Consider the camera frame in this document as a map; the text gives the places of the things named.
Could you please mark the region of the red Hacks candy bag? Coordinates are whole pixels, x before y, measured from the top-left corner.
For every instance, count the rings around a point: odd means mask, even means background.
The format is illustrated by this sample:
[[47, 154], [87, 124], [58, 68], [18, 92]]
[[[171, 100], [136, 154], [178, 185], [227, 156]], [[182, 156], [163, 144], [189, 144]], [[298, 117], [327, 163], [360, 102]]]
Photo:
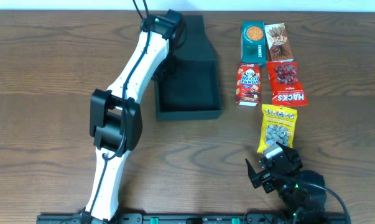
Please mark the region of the red Hacks candy bag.
[[297, 62], [267, 62], [272, 90], [272, 104], [277, 106], [307, 106], [307, 95], [300, 82]]

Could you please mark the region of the dark green gift box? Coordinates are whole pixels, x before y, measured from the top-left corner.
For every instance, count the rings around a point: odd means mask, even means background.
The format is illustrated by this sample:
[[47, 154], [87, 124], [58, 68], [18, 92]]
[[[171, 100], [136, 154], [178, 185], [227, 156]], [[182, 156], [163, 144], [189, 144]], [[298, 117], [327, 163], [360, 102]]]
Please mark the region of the dark green gift box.
[[218, 64], [201, 15], [186, 15], [187, 31], [174, 52], [176, 71], [154, 83], [158, 121], [216, 119], [222, 113]]

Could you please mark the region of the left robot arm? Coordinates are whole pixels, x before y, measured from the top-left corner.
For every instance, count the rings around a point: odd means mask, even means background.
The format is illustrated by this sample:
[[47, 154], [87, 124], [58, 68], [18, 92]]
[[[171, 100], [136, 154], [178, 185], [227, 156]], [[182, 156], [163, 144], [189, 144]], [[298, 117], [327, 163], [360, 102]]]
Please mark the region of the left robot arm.
[[124, 165], [142, 133], [142, 96], [152, 77], [171, 59], [184, 30], [185, 21], [177, 11], [148, 14], [121, 74], [107, 90], [93, 92], [90, 136], [96, 148], [96, 170], [81, 223], [109, 223], [115, 217]]

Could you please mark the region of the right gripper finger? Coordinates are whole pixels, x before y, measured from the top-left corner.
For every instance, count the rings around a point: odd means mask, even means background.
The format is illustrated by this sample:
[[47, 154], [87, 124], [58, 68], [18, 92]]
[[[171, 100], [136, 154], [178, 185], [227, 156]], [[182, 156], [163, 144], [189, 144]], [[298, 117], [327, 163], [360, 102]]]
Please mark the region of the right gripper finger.
[[262, 185], [261, 176], [255, 172], [251, 163], [247, 159], [245, 159], [245, 161], [246, 161], [246, 164], [247, 164], [249, 180], [251, 181], [252, 186], [255, 189], [257, 189], [258, 187], [260, 187]]
[[276, 144], [282, 148], [284, 154], [287, 156], [290, 162], [293, 162], [299, 159], [299, 153], [296, 149], [285, 146], [281, 144], [280, 142], [276, 142]]

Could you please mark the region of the teal Chunkies cookie box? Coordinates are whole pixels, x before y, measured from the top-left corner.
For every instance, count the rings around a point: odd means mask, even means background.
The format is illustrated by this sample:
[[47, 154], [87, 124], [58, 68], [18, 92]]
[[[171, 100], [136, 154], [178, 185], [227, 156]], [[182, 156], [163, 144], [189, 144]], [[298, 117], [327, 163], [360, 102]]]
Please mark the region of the teal Chunkies cookie box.
[[242, 21], [241, 62], [255, 63], [261, 67], [266, 65], [266, 37], [263, 22]]

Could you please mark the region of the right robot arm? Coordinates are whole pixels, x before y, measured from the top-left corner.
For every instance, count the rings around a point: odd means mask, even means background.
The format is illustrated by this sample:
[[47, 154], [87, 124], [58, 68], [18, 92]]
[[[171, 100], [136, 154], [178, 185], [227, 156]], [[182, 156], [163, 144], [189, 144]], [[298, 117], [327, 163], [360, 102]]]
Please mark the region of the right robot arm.
[[263, 152], [259, 160], [262, 170], [256, 172], [246, 161], [248, 178], [255, 189], [265, 193], [276, 191], [284, 202], [287, 212], [282, 216], [289, 223], [326, 222], [325, 180], [312, 170], [304, 170], [297, 150], [279, 142]]

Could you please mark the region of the yellow Hacks candy bag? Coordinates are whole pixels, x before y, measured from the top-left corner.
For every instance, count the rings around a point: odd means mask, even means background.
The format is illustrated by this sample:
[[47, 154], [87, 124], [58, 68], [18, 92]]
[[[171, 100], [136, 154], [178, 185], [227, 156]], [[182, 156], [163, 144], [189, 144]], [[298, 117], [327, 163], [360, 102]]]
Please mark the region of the yellow Hacks candy bag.
[[263, 118], [257, 153], [263, 153], [277, 142], [293, 147], [297, 110], [268, 104], [263, 104], [261, 109]]

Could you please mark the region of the brown Pocky box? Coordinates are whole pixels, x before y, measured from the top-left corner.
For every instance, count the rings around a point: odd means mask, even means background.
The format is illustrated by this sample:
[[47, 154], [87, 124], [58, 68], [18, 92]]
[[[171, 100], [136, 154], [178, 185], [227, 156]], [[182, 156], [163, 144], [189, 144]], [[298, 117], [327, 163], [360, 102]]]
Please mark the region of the brown Pocky box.
[[290, 39], [284, 23], [268, 24], [264, 26], [272, 62], [291, 62], [294, 60]]

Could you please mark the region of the red Hello Panda box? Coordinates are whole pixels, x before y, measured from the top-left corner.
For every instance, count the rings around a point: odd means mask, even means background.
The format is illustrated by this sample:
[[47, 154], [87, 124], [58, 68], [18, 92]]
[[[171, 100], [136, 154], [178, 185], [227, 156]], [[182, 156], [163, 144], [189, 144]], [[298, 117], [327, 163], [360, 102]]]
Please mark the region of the red Hello Panda box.
[[237, 70], [236, 103], [240, 106], [261, 104], [261, 67], [255, 63], [241, 63]]

